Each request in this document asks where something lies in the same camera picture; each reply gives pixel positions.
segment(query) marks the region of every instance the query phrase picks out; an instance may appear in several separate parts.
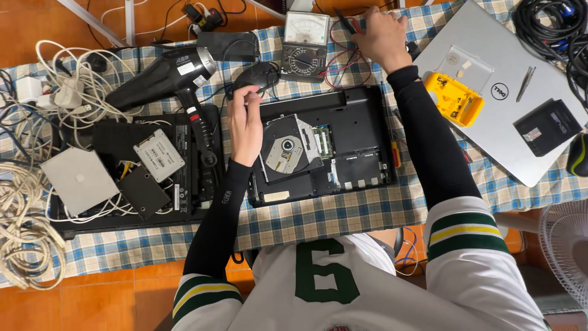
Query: green number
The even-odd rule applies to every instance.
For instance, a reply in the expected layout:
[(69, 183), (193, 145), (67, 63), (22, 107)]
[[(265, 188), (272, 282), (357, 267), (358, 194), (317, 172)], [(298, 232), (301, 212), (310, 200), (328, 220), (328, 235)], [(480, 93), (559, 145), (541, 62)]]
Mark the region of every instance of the green number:
[[(296, 246), (296, 296), (306, 302), (351, 303), (359, 296), (351, 270), (339, 263), (326, 266), (312, 264), (312, 251), (328, 251), (329, 255), (343, 254), (345, 248), (335, 239), (324, 239)], [(317, 290), (315, 275), (333, 274), (337, 289)]]

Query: white jersey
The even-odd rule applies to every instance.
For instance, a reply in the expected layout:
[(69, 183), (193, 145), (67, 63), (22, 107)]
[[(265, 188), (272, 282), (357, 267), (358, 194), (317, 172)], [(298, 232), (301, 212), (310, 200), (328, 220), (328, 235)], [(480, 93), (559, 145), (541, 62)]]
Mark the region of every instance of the white jersey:
[(429, 212), (423, 290), (395, 276), (365, 234), (262, 249), (256, 286), (187, 274), (174, 331), (546, 330), (486, 203), (459, 197)]

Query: blue plaid cloth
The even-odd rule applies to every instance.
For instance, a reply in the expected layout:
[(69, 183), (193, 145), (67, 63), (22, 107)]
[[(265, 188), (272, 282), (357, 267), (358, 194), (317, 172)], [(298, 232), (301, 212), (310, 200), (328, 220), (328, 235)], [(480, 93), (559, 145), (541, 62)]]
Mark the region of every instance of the blue plaid cloth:
[[(407, 40), (415, 41), (419, 49), (423, 50), (457, 12), (462, 3), (462, 1), (456, 1), (401, 9), (400, 14), (409, 18)], [(478, 3), (511, 31), (514, 31), (510, 13), (512, 13), (516, 1), (495, 0)], [(364, 21), (360, 21), (360, 24), (365, 28)], [(257, 30), (255, 33), (259, 37), (261, 60), (274, 61), (279, 64), (283, 27)], [(350, 43), (347, 42), (349, 33), (338, 23), (333, 28), (333, 38), (350, 46)], [(340, 47), (332, 42), (329, 43), (329, 59), (341, 51)], [(145, 67), (162, 50), (143, 47), (140, 52), (141, 62)], [(119, 56), (131, 68), (135, 68), (137, 65), (137, 55), (136, 49), (119, 52)], [(349, 55), (350, 53), (347, 53), (339, 57), (331, 69), (344, 67)], [(73, 61), (65, 58), (64, 64), (71, 68)], [(241, 62), (219, 64), (219, 71), (206, 86), (197, 91), (198, 98), (203, 100), (220, 89), (223, 86), (221, 75), (225, 76), (226, 82), (232, 82), (248, 66), (250, 64)], [(46, 74), (40, 64), (21, 65), (9, 68), (7, 71), (14, 79), (25, 75), (41, 76)], [(386, 83), (385, 73), (377, 64), (359, 61), (359, 63), (352, 65), (345, 75), (341, 76), (338, 72), (330, 72), (329, 78), (332, 82), (338, 82), (340, 86), (353, 87), (367, 78), (370, 71), (372, 76), (367, 84), (381, 87), (386, 97), (388, 111), (391, 113), (396, 108), (396, 101), (392, 89)], [(118, 61), (115, 61), (115, 68), (109, 68), (103, 74), (104, 79), (115, 85), (129, 80), (131, 76), (130, 72), (122, 70), (122, 65)], [(281, 100), (288, 100), (331, 90), (331, 87), (326, 83), (300, 84), (281, 81), (275, 88), (275, 93)], [(271, 95), (273, 93), (266, 93), (264, 102), (271, 102)], [(219, 93), (206, 103), (221, 106), (222, 99), (223, 94)], [(178, 107), (180, 105), (176, 99), (162, 100), (147, 105), (142, 115), (170, 113), (176, 111)], [(225, 157), (228, 158), (231, 142), (226, 130), (227, 122), (224, 112), (223, 109), (224, 149)], [(404, 138), (402, 125), (394, 116), (392, 119), (394, 133)], [(483, 198), (488, 202), (493, 213), (528, 210), (588, 197), (588, 179), (571, 176), (565, 170), (567, 152), (557, 159), (539, 184), (528, 188), (518, 183), (510, 174), (487, 158), (483, 151), (472, 145), (461, 133), (455, 132), (455, 136), (461, 147), (473, 159), (473, 163), (469, 165), (470, 169)], [(2, 151), (0, 155), (3, 157), (13, 153), (14, 148), (6, 137), (0, 140), (0, 151)], [(239, 218), (235, 250), (293, 244), (423, 223), (427, 215), (423, 191), (406, 147), (399, 144), (399, 148), (402, 167), (397, 170), (399, 178), (397, 185), (257, 209), (253, 209), (244, 201)], [(67, 242), (66, 276), (137, 268), (184, 259), (197, 228), (197, 226), (187, 225), (77, 236)], [(9, 286), (9, 282), (0, 275), (0, 287), (2, 286)]]

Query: hair dryer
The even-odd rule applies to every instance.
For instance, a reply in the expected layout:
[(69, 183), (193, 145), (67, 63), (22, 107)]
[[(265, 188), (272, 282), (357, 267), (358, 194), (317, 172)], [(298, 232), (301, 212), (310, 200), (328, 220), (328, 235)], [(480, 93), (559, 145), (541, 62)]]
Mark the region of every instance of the hair dryer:
[(164, 98), (177, 97), (190, 118), (201, 160), (216, 164), (211, 125), (201, 117), (196, 90), (216, 72), (216, 62), (204, 47), (182, 47), (163, 53), (137, 76), (106, 96), (106, 102), (127, 111)]

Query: electric fan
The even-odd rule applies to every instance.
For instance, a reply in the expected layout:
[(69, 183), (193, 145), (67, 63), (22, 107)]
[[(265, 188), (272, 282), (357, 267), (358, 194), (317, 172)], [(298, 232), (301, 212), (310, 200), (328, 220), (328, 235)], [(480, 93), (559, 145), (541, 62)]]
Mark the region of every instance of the electric fan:
[(546, 207), (539, 240), (559, 282), (588, 309), (588, 200)]

